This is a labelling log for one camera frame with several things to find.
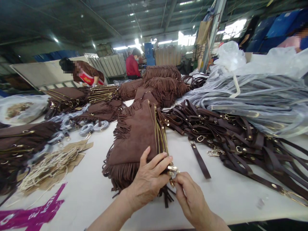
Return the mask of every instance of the woman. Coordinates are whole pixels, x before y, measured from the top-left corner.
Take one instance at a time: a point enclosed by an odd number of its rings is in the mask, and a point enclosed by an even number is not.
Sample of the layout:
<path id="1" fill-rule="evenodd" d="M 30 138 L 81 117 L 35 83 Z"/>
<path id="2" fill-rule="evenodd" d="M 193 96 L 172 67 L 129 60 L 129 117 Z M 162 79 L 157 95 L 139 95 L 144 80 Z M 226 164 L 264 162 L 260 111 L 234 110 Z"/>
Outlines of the woman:
<path id="1" fill-rule="evenodd" d="M 238 47 L 244 52 L 246 51 L 249 45 L 249 42 L 254 35 L 254 31 L 256 30 L 259 19 L 260 19 L 260 16 L 255 16 L 250 20 L 250 23 L 247 26 L 247 30 L 245 34 L 243 35 L 243 37 L 240 38 L 238 42 L 239 44 Z"/>
<path id="2" fill-rule="evenodd" d="M 85 61 L 71 61 L 68 58 L 63 58 L 59 61 L 59 65 L 65 73 L 72 74 L 74 81 L 82 86 L 104 85 L 103 73 Z"/>
<path id="3" fill-rule="evenodd" d="M 133 183 L 117 196 L 87 231 L 119 231 L 134 212 L 157 197 L 160 188 L 169 182 L 170 176 L 161 173 L 173 158 L 161 153 L 147 163 L 149 153 L 150 147 L 140 158 L 140 167 Z M 230 231 L 223 219 L 210 210 L 201 188 L 187 172 L 178 173 L 174 182 L 176 198 L 183 213 L 197 231 Z"/>
<path id="4" fill-rule="evenodd" d="M 289 36 L 277 47 L 295 47 L 297 53 L 301 52 L 301 41 L 308 37 L 308 23 L 291 32 Z"/>
<path id="5" fill-rule="evenodd" d="M 140 70 L 136 60 L 141 57 L 141 52 L 137 48 L 133 49 L 133 52 L 126 59 L 126 74 L 129 79 L 135 80 L 140 79 Z"/>

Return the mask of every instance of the window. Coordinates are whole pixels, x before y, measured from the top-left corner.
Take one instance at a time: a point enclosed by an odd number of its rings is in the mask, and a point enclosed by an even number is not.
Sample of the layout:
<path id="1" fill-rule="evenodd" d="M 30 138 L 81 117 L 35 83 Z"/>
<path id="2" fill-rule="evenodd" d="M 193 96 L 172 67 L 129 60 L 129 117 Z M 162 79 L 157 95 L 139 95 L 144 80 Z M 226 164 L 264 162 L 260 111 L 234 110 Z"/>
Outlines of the window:
<path id="1" fill-rule="evenodd" d="M 235 23 L 226 26 L 223 39 L 238 38 L 243 30 L 247 20 L 238 20 Z"/>
<path id="2" fill-rule="evenodd" d="M 179 31 L 178 45 L 192 46 L 195 44 L 197 32 L 193 35 L 184 35 Z"/>

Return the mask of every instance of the pink shirt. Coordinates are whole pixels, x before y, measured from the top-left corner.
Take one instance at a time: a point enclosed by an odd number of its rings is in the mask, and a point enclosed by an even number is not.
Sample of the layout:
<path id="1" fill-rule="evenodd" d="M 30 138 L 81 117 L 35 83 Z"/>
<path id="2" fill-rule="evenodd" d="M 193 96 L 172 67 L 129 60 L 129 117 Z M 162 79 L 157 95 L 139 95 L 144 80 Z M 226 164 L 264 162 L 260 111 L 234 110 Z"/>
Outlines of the pink shirt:
<path id="1" fill-rule="evenodd" d="M 301 38 L 298 36 L 288 37 L 284 40 L 278 47 L 295 47 L 299 48 L 301 46 Z"/>

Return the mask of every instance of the brown shirt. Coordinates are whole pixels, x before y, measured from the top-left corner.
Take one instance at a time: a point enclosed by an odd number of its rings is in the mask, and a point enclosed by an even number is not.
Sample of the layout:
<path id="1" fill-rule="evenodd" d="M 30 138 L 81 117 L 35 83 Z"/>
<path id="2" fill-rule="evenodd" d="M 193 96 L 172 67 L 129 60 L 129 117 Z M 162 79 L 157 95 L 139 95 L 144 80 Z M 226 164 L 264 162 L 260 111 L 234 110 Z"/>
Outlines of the brown shirt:
<path id="1" fill-rule="evenodd" d="M 96 70 L 94 67 L 92 67 L 90 64 L 88 64 L 85 61 L 76 61 L 77 64 L 82 68 L 82 70 L 87 73 L 88 75 L 94 77 L 98 76 L 101 81 L 104 82 L 105 78 L 102 72 Z M 73 72 L 73 79 L 75 82 L 84 82 L 79 76 L 78 76 L 78 69 L 77 67 L 75 68 L 75 71 Z"/>

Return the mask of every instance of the ceiling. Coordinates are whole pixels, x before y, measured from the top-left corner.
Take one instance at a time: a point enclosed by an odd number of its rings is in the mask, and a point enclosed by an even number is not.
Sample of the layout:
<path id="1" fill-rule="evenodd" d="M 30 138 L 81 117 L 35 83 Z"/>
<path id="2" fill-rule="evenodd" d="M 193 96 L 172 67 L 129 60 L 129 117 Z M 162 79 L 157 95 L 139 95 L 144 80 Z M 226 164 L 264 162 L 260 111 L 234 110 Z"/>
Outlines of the ceiling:
<path id="1" fill-rule="evenodd" d="M 83 47 L 198 28 L 214 0 L 1 0 L 0 45 L 54 38 Z M 227 0 L 221 25 L 308 7 L 305 0 Z"/>

